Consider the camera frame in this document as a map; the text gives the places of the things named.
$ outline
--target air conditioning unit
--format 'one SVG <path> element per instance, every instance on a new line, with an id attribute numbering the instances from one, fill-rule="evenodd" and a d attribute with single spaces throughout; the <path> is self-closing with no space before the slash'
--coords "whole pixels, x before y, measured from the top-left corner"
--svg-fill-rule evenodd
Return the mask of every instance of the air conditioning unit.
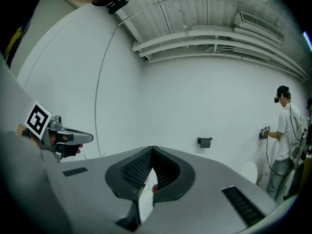
<path id="1" fill-rule="evenodd" d="M 273 25 L 242 11 L 235 15 L 234 27 L 249 30 L 278 44 L 283 43 L 285 39 L 284 35 Z"/>

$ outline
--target backpack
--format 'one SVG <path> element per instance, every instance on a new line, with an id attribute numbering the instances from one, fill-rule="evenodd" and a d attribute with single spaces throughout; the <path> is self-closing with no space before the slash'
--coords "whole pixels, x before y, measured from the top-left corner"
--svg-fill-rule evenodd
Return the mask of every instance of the backpack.
<path id="1" fill-rule="evenodd" d="M 308 121 L 305 117 L 297 116 L 291 111 L 290 107 L 285 107 L 285 109 L 289 110 L 291 112 L 291 117 L 294 120 L 292 121 L 292 124 L 297 125 L 297 132 L 295 132 L 296 139 L 293 143 L 289 143 L 289 158 L 294 163 L 294 167 L 299 163 L 299 160 L 304 153 L 306 156 L 307 150 L 306 150 L 306 144 L 307 144 L 307 134 L 308 134 Z"/>

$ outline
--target white wall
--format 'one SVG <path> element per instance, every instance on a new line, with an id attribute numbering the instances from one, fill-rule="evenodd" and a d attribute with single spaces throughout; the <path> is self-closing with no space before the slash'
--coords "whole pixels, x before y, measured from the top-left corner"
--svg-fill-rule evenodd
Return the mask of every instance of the white wall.
<path id="1" fill-rule="evenodd" d="M 184 58 L 145 62 L 141 87 L 140 146 L 160 145 L 218 160 L 235 170 L 253 160 L 259 174 L 265 158 L 260 129 L 277 128 L 280 104 L 273 98 L 289 86 L 305 113 L 303 85 L 293 77 L 232 59 Z M 212 137 L 201 149 L 197 137 Z M 269 141 L 269 150 L 273 140 Z"/>
<path id="2" fill-rule="evenodd" d="M 113 133 L 125 125 L 127 132 L 135 124 L 136 116 L 131 112 L 136 110 L 127 107 L 135 106 L 131 95 L 137 96 L 135 84 L 143 62 L 131 51 L 132 40 L 124 29 L 115 32 L 116 25 L 105 7 L 88 4 L 75 10 L 40 39 L 18 76 L 18 82 L 34 100 L 62 116 L 64 126 L 93 134 L 94 140 L 81 149 L 80 155 L 64 161 L 100 157 L 99 149 L 103 153 L 106 149 L 118 150 L 118 144 L 124 150 L 121 138 L 120 142 L 109 142 L 114 139 L 106 134 L 114 126 Z M 115 104 L 125 106 L 119 111 L 119 119 L 111 118 L 118 114 L 112 108 Z M 98 139 L 104 147 L 98 147 Z"/>
<path id="3" fill-rule="evenodd" d="M 12 59 L 11 71 L 15 77 L 19 75 L 26 58 L 40 38 L 59 20 L 76 8 L 66 0 L 40 0 L 31 23 Z"/>

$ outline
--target fluorescent light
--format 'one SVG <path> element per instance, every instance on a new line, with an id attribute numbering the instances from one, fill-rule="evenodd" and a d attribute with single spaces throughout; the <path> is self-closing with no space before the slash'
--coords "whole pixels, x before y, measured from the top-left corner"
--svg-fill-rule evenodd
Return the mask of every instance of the fluorescent light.
<path id="1" fill-rule="evenodd" d="M 306 39 L 311 51 L 312 51 L 312 44 L 311 44 L 311 41 L 310 41 L 310 38 L 308 36 L 308 33 L 307 32 L 303 32 L 303 35 L 304 35 L 304 38 Z"/>

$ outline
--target black vent slot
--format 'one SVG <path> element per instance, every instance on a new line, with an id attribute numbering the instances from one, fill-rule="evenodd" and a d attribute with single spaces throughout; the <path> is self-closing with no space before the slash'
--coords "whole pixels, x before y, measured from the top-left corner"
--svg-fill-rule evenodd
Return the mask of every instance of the black vent slot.
<path id="1" fill-rule="evenodd" d="M 79 167 L 79 168 L 75 168 L 75 169 L 71 169 L 71 170 L 67 170 L 67 171 L 63 171 L 65 177 L 69 177 L 72 175 L 76 175 L 76 174 L 81 174 L 86 172 L 88 169 L 84 168 L 84 167 Z"/>
<path id="2" fill-rule="evenodd" d="M 235 186 L 222 191 L 248 227 L 264 218 L 264 215 Z"/>

